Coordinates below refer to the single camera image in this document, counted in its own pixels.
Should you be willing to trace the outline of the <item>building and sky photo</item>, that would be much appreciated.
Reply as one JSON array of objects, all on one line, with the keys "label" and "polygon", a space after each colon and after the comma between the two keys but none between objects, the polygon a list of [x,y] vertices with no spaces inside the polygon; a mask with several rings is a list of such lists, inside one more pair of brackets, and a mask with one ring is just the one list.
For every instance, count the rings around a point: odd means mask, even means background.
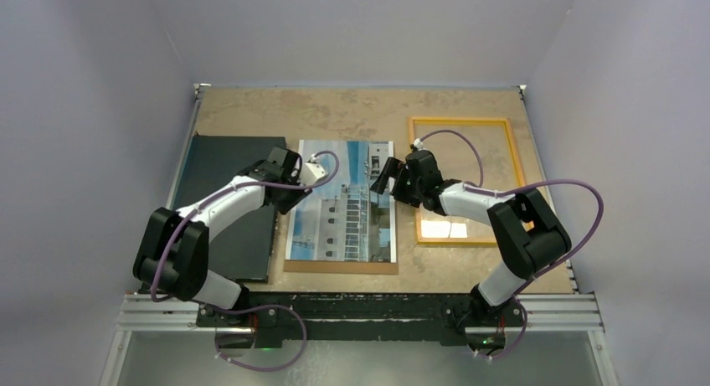
[{"label": "building and sky photo", "polygon": [[333,180],[290,211],[286,259],[396,263],[394,200],[370,190],[394,156],[394,143],[299,141],[303,157],[321,151],[334,152],[339,168]]}]

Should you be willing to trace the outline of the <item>brown backing board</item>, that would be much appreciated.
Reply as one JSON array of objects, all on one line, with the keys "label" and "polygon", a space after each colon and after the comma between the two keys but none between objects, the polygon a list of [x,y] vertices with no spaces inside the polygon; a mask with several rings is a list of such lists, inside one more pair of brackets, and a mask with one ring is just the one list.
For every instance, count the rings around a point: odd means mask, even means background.
[{"label": "brown backing board", "polygon": [[328,260],[285,260],[284,272],[354,274],[354,275],[397,275],[397,263],[328,261]]}]

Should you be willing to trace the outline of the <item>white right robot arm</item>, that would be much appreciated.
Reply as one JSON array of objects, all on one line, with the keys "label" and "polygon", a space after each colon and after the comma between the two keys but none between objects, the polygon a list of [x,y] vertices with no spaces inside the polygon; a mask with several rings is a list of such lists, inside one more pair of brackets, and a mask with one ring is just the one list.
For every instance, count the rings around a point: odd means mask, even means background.
[{"label": "white right robot arm", "polygon": [[414,208],[492,229],[502,261],[470,292],[471,316],[482,325],[499,318],[528,281],[572,249],[568,232],[537,189],[499,193],[445,179],[427,150],[411,152],[404,160],[388,158],[370,189]]}]

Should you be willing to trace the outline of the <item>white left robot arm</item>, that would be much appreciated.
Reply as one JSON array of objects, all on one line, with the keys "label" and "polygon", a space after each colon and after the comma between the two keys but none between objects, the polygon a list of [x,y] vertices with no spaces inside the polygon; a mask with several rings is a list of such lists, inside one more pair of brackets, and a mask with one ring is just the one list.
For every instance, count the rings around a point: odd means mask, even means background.
[{"label": "white left robot arm", "polygon": [[208,267],[212,241],[230,225],[263,207],[286,214],[327,180],[315,156],[305,160],[288,148],[273,147],[266,159],[240,170],[223,187],[196,203],[158,208],[150,215],[132,274],[151,299],[196,301],[217,309],[228,326],[250,314],[249,289]]}]

